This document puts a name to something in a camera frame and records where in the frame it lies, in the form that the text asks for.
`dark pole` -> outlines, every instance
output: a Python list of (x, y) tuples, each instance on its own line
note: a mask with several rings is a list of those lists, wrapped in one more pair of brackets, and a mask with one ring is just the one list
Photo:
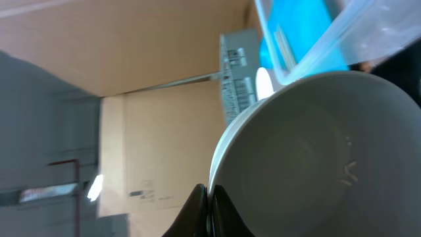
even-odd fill
[[(48, 166), (51, 165), (61, 165), (61, 164), (67, 164), (67, 163), (74, 163), (74, 181), (75, 183), (79, 184), (79, 160), (77, 159), (71, 159), (67, 161), (58, 161), (58, 162), (52, 162), (49, 163)], [(74, 215), (74, 228), (75, 228), (75, 236), (80, 237), (79, 235), (79, 190), (76, 191), (76, 203), (75, 203), (75, 215)]]

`cardboard box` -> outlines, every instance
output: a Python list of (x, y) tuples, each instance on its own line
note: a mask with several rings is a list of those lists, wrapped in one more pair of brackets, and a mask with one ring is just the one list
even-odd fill
[(225, 127), (219, 81), (104, 98), (99, 216), (129, 213), (133, 233), (163, 234), (208, 184)]
[(219, 71), (244, 0), (2, 0), (0, 49), (99, 96)]

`fluorescent light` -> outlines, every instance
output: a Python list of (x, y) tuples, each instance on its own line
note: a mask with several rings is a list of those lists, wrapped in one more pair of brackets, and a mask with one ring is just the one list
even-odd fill
[(269, 72), (265, 68), (257, 69), (256, 73), (257, 99), (261, 100), (271, 96), (274, 93), (272, 81)]
[(103, 180), (104, 176), (99, 174), (97, 178), (95, 178), (95, 181), (93, 181), (92, 187), (87, 193), (87, 198), (91, 201), (95, 201), (98, 198), (99, 193), (101, 193), (101, 190), (103, 189)]

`bright light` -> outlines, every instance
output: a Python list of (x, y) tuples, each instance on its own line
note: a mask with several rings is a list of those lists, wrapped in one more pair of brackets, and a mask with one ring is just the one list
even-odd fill
[(261, 100), (271, 96), (274, 93), (272, 81), (269, 72), (265, 68), (257, 69), (256, 73), (257, 99)]
[(100, 174), (95, 178), (95, 181), (93, 181), (92, 187), (87, 193), (87, 198), (91, 201), (95, 201), (98, 198), (99, 193), (101, 193), (101, 190), (103, 189), (103, 180), (104, 176)]

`clear plastic container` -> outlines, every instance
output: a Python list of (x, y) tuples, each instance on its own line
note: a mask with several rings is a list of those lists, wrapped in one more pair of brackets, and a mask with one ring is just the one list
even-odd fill
[[(390, 57), (421, 36), (420, 0), (255, 2), (274, 74), (283, 85)], [(330, 6), (335, 3), (337, 15)]]

